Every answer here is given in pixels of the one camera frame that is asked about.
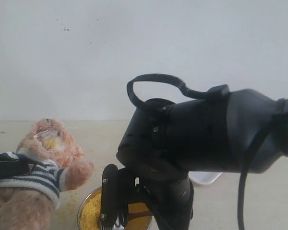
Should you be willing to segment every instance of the bowl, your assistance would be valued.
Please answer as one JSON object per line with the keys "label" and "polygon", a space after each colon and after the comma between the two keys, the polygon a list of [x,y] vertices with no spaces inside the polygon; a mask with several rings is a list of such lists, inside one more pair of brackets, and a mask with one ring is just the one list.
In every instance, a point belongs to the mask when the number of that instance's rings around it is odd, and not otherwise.
{"label": "bowl", "polygon": [[[97,194],[100,193],[102,187],[99,187],[97,189],[95,189],[94,191],[92,191],[84,200],[83,202],[80,204],[80,207],[79,207],[79,210],[78,210],[78,216],[77,216],[77,224],[78,224],[78,229],[79,230],[83,230],[81,229],[81,225],[80,225],[80,220],[81,220],[81,215],[82,215],[82,211],[85,207],[85,205],[93,198],[95,197]],[[152,223],[152,217],[150,217],[150,220],[149,220],[149,225],[148,225],[148,228],[146,230],[150,230],[151,228],[151,223]]]}

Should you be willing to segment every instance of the screw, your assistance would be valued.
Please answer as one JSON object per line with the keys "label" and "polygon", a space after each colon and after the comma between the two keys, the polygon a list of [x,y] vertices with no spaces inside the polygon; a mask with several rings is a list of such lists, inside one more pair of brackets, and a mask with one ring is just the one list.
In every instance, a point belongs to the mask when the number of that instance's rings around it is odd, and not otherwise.
{"label": "screw", "polygon": [[100,219],[101,219],[101,220],[105,220],[106,218],[107,218],[107,216],[106,216],[105,214],[101,214],[101,215],[100,215]]}

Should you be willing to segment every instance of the white countertop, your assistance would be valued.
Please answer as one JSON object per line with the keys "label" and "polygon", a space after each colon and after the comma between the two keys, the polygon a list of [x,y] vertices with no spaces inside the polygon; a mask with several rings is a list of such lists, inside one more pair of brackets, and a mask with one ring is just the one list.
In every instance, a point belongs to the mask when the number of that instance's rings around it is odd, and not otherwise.
{"label": "white countertop", "polygon": [[[0,122],[0,152],[15,150],[31,122]],[[117,146],[128,122],[65,122],[76,141],[96,166],[93,178],[82,188],[61,193],[61,207],[51,230],[77,230],[76,216],[82,200],[101,185],[101,175],[116,160]],[[213,184],[196,186],[190,230],[237,230],[238,174],[222,174]],[[246,230],[288,230],[288,158],[270,170],[249,175],[245,195]],[[155,222],[151,230],[157,230]]]}

